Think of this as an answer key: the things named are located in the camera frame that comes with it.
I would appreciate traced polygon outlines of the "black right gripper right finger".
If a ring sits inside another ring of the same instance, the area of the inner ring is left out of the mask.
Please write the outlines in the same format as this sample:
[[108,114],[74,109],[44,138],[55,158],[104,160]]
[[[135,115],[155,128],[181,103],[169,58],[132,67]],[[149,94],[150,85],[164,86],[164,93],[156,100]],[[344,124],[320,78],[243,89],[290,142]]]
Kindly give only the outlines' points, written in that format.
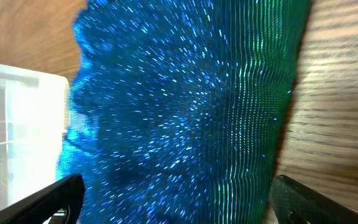
[[358,213],[285,175],[273,179],[270,203],[279,224],[358,224]]

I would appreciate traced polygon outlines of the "blue green glitter cloth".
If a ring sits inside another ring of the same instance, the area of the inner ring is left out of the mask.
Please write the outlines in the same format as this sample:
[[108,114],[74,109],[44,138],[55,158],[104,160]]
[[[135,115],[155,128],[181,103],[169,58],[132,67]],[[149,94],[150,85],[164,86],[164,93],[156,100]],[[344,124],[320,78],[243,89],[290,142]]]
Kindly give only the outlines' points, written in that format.
[[57,175],[80,223],[261,223],[310,2],[88,1]]

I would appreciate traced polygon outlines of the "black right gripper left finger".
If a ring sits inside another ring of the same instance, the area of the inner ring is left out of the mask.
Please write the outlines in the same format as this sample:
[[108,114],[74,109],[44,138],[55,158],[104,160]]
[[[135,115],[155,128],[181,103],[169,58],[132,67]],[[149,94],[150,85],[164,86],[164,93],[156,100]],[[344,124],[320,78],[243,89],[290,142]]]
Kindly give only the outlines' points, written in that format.
[[85,195],[80,174],[71,174],[0,211],[0,224],[76,224]]

